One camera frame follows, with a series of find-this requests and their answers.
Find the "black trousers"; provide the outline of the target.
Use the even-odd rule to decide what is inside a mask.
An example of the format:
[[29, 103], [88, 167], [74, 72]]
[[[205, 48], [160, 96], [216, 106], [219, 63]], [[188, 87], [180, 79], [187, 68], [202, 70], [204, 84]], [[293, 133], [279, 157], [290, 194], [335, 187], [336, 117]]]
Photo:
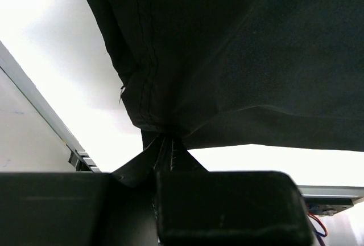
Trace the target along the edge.
[[143, 131], [363, 150], [363, 0], [87, 0]]

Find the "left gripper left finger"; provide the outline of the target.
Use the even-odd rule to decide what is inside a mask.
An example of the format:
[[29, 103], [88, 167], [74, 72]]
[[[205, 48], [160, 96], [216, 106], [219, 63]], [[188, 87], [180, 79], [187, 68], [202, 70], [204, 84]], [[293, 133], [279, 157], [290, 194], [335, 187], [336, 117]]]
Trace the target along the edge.
[[164, 245], [156, 171], [157, 136], [110, 174], [1, 174], [2, 245]]

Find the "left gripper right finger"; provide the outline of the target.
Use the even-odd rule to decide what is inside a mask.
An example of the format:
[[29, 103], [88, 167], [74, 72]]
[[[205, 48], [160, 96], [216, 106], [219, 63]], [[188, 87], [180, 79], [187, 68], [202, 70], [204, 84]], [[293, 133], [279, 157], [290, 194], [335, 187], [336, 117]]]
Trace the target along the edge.
[[163, 245], [311, 245], [303, 197], [279, 171], [210, 172], [178, 138], [165, 137], [155, 166]]

